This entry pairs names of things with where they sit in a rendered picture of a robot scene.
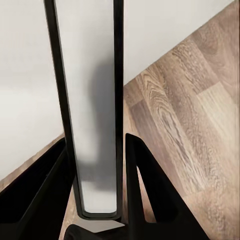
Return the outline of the hardback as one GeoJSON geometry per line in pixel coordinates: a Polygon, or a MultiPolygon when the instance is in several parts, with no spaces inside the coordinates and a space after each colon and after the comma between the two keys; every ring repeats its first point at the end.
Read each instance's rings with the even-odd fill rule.
{"type": "Polygon", "coordinates": [[[77,215],[123,214],[124,0],[43,0],[77,215]]]}

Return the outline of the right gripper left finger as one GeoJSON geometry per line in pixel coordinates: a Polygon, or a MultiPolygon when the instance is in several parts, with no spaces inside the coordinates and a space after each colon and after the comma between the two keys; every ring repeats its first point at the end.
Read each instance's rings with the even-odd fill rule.
{"type": "Polygon", "coordinates": [[[71,188],[64,137],[0,191],[0,240],[59,240],[71,188]]]}

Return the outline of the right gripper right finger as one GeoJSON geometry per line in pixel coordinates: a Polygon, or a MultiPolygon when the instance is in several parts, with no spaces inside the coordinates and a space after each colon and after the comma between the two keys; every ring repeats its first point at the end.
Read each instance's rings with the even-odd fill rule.
{"type": "Polygon", "coordinates": [[[144,141],[125,135],[129,240],[210,240],[144,141]],[[137,167],[156,223],[145,220],[137,167]]]}

